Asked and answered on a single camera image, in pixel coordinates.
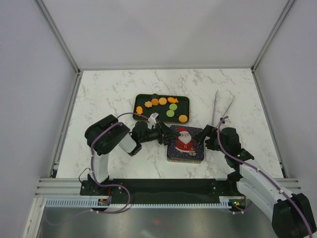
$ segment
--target santa's red suit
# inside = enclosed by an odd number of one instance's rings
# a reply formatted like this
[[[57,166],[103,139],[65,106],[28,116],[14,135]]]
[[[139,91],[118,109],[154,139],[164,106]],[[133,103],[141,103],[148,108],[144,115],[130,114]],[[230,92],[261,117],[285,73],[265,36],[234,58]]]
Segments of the santa's red suit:
[[[184,127],[178,128],[177,131],[181,135],[177,138],[175,149],[180,152],[194,153],[194,142],[189,132]]]

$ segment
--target black tray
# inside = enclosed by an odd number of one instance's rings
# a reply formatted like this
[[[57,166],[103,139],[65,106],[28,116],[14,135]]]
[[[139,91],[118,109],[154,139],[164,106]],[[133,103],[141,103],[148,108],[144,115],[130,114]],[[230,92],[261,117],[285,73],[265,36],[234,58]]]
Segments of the black tray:
[[[158,104],[157,106],[152,106],[151,108],[147,108],[144,103],[147,101],[152,100],[152,94],[139,94],[135,98],[135,104],[134,104],[134,109],[133,112],[136,112],[137,106],[141,106],[143,108],[143,115],[146,117],[150,117],[152,113],[158,113],[159,114],[159,119],[163,122],[166,123],[177,123],[177,124],[184,124],[189,121],[189,98],[184,97],[184,96],[173,96],[173,95],[159,95],[159,98],[166,98],[168,99],[169,97],[172,98],[177,98],[178,103],[177,109],[175,110],[175,115],[172,118],[169,118],[166,115],[166,112],[169,110],[169,105],[171,103],[167,102],[164,106]],[[186,115],[187,116],[187,122],[181,123],[178,120],[178,117],[180,115]],[[145,120],[143,117],[139,117],[138,115],[133,115],[134,120]]]

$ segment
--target white marble surface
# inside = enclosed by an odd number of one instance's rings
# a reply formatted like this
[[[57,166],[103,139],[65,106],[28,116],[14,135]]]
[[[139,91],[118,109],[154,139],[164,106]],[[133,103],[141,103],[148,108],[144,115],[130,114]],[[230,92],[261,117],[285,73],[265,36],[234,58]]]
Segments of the white marble surface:
[[[273,146],[264,112],[249,69],[170,69],[85,71],[67,132],[57,178],[77,178],[90,166],[86,129],[109,114],[131,112],[140,93],[184,95],[190,99],[188,126],[204,128],[211,123],[216,90],[215,121],[228,111],[225,126],[237,129],[240,142],[274,178],[282,172]],[[131,129],[132,115],[120,121]],[[197,164],[172,163],[166,160],[166,146],[156,141],[142,145],[133,157],[119,146],[111,153],[109,174],[112,178],[225,178],[233,171],[220,152],[206,150],[204,161]]]

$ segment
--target gray wall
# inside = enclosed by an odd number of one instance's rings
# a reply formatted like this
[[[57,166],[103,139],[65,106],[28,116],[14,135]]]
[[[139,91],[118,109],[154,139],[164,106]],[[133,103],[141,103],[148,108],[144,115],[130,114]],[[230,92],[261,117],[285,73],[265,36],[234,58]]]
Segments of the gray wall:
[[[317,218],[317,1],[297,1],[256,71],[283,161]]]
[[[80,68],[253,65],[287,0],[44,0]]]
[[[0,1],[0,233],[22,236],[75,73],[32,0]]]

